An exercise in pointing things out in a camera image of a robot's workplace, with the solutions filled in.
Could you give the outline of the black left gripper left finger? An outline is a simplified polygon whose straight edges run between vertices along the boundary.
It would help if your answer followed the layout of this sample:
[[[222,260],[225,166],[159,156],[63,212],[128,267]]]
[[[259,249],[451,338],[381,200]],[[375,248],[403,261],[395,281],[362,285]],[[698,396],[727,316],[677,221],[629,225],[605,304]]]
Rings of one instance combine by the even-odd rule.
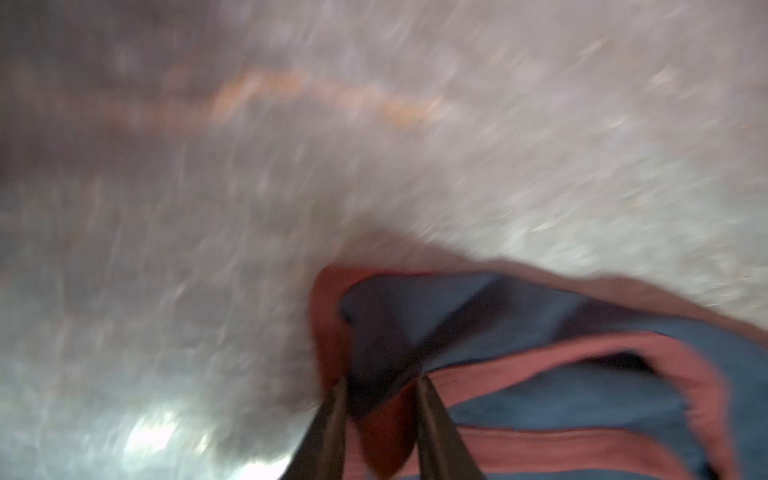
[[[348,387],[338,381],[325,396],[281,480],[340,480],[345,463]]]

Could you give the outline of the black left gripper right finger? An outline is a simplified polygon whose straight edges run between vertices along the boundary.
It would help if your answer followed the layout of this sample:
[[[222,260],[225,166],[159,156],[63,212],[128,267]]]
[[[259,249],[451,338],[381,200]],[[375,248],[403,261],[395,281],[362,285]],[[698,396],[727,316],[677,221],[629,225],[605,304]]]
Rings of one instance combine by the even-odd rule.
[[[415,395],[420,478],[484,480],[485,475],[478,468],[427,376],[418,379]]]

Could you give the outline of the navy tank top red trim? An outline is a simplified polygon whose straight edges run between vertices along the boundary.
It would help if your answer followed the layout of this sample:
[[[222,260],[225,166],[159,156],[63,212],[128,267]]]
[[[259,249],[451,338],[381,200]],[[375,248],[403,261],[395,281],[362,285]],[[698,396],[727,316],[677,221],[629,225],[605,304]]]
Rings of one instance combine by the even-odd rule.
[[[763,479],[767,334],[665,292],[330,265],[310,328],[348,479],[417,479],[429,378],[489,479]]]

